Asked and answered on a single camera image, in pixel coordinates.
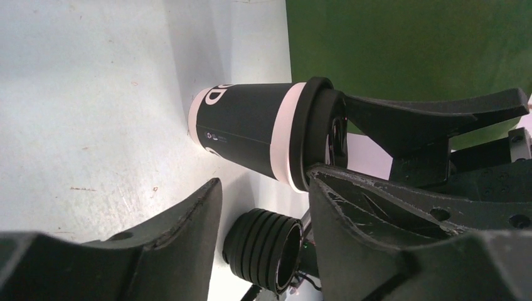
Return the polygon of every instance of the screw hole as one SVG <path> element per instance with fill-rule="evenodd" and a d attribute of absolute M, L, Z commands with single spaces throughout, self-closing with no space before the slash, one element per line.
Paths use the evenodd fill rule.
<path fill-rule="evenodd" d="M 133 233 L 125 231 L 125 232 L 120 232 L 120 233 L 117 233 L 111 236 L 111 238 L 109 238 L 108 241 L 126 240 L 132 237 L 133 237 Z"/>
<path fill-rule="evenodd" d="M 517 136 L 512 137 L 512 143 L 517 143 L 517 142 L 520 142 L 522 140 L 523 140 L 523 136 L 522 135 L 517 135 Z"/>
<path fill-rule="evenodd" d="M 523 214 L 516 214 L 512 216 L 509 220 L 512 227 L 516 229 L 525 229 L 530 227 L 530 218 Z"/>
<path fill-rule="evenodd" d="M 430 215 L 437 221 L 447 221 L 450 218 L 450 213 L 442 208 L 434 208 L 430 210 Z"/>

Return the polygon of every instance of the ribbed black cylinder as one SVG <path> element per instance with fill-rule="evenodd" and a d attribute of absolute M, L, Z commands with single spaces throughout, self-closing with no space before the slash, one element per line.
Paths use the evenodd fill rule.
<path fill-rule="evenodd" d="M 282 293 L 297 268 L 302 233 L 299 219 L 255 208 L 229 230 L 223 259 L 236 276 Z"/>

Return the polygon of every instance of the white surface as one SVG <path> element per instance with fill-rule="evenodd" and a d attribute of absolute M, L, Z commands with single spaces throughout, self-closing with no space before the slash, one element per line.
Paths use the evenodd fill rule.
<path fill-rule="evenodd" d="M 284 5 L 1 1 L 0 230 L 104 240 L 219 177 L 209 299 L 239 300 L 229 227 L 254 207 L 300 217 L 306 195 L 195 146 L 185 116 L 203 88 L 290 81 Z"/>

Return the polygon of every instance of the green surface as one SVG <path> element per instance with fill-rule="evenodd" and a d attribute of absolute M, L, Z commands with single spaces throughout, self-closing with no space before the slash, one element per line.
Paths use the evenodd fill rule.
<path fill-rule="evenodd" d="M 530 0 L 286 3 L 294 81 L 325 76 L 347 94 L 409 101 L 532 91 Z M 517 122 L 455 137 L 453 148 L 497 139 Z"/>

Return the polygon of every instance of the black coffee cup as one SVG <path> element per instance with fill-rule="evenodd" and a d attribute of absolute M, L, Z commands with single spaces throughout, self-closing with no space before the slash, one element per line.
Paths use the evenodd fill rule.
<path fill-rule="evenodd" d="M 297 192 L 309 189 L 309 166 L 347 167 L 345 95 L 327 78 L 204 89 L 188 126 L 206 150 Z"/>

